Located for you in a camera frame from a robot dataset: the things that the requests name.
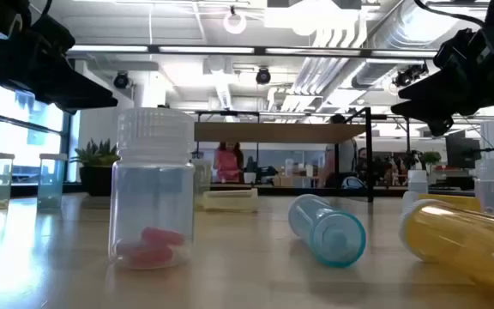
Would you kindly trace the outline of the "small green background plant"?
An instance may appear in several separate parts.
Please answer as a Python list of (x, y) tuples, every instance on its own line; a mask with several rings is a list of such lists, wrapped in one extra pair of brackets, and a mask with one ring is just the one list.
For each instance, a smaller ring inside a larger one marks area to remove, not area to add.
[(426, 172), (430, 172), (432, 168), (442, 161), (442, 156), (437, 151), (427, 151), (419, 156), (421, 165)]

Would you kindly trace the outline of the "long ceiling light bar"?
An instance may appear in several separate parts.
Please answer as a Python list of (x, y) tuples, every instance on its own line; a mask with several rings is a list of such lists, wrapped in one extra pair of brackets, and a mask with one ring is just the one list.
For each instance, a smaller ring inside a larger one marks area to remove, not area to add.
[(432, 59), (436, 50), (427, 49), (371, 49), (321, 48), (298, 46), (232, 46), (232, 45), (75, 45), (69, 56), (80, 54), (166, 54), (166, 55), (222, 55), (257, 57), (314, 57), (314, 58), (374, 58), (374, 59)]

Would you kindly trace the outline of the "person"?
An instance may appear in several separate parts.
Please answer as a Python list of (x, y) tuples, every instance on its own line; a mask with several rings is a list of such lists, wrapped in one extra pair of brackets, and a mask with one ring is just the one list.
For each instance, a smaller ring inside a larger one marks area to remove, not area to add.
[(358, 150), (358, 159), (357, 159), (357, 165), (356, 165), (356, 172), (361, 175), (361, 174), (366, 174), (367, 173), (367, 148), (360, 148)]
[(244, 155), (239, 142), (220, 142), (215, 150), (213, 169), (219, 183), (240, 183)]

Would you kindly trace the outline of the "clear bottle blue pills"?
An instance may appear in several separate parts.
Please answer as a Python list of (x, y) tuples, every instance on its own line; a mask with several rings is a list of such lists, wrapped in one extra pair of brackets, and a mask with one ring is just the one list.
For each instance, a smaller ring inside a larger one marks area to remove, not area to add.
[(417, 193), (428, 193), (428, 178), (425, 170), (409, 170), (407, 174), (407, 189)]

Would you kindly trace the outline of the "green potted plant black pot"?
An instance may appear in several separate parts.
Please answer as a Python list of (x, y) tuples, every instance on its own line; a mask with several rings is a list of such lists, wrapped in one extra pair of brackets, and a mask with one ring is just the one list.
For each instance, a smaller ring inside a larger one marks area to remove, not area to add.
[(120, 157), (117, 145), (110, 139), (95, 142), (91, 139), (84, 148), (76, 148), (70, 163), (80, 164), (79, 176), (83, 189), (91, 197), (111, 195), (112, 166)]

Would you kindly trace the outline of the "black computer monitor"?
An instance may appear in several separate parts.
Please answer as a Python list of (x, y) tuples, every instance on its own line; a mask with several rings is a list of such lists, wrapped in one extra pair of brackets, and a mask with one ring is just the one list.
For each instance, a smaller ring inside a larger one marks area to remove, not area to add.
[(447, 165), (457, 169), (474, 169), (481, 159), (479, 140), (465, 137), (460, 131), (445, 137)]

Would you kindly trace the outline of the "clear bottle red pills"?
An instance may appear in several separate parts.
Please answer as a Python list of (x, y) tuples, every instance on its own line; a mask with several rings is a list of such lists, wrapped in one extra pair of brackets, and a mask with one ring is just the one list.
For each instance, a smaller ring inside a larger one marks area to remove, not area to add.
[(164, 107), (123, 111), (112, 166), (108, 258), (152, 270), (190, 259), (194, 227), (194, 119)]

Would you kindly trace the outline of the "orange pill vial white cap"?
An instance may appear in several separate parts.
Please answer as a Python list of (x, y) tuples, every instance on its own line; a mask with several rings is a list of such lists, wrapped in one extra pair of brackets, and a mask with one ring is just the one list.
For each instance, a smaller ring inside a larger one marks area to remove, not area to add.
[(423, 207), (423, 213), (431, 215), (452, 215), (452, 210), (439, 209), (434, 205), (434, 200), (438, 204), (447, 204), (450, 208), (480, 212), (479, 200), (475, 197), (459, 197), (449, 195), (437, 195), (429, 193), (419, 193), (407, 191), (402, 198), (402, 215), (408, 215), (416, 209)]
[(494, 293), (494, 215), (404, 197), (399, 238), (414, 256)]

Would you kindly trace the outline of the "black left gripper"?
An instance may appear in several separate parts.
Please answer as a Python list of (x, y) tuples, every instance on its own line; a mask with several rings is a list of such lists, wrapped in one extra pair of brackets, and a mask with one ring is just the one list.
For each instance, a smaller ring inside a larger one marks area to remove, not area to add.
[(117, 106), (111, 90), (73, 70), (57, 48), (34, 33), (0, 39), (0, 84), (70, 113)]

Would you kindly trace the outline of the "wooden shelf black metal legs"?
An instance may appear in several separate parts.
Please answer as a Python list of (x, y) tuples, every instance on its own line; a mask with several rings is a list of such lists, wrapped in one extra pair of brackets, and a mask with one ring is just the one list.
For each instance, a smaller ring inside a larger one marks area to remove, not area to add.
[(374, 200), (372, 183), (372, 113), (364, 107), (346, 118), (341, 124), (264, 124), (264, 123), (216, 123), (195, 122), (195, 142), (253, 142), (260, 143), (308, 143), (330, 144), (340, 143), (365, 134), (367, 150), (367, 184), (364, 189), (346, 190), (337, 185), (331, 188), (287, 188), (266, 187), (262, 193), (267, 196), (299, 196), (316, 194), (324, 197), (365, 197), (369, 203)]

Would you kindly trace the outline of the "blue pill vial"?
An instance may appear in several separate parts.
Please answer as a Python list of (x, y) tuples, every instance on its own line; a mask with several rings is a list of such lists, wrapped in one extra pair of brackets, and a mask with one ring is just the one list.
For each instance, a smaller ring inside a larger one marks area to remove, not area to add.
[(322, 264), (346, 268), (364, 253), (366, 232), (361, 221), (330, 202), (312, 194), (296, 197), (289, 205), (288, 222), (292, 232)]
[(61, 208), (66, 154), (40, 154), (37, 209), (52, 211)]

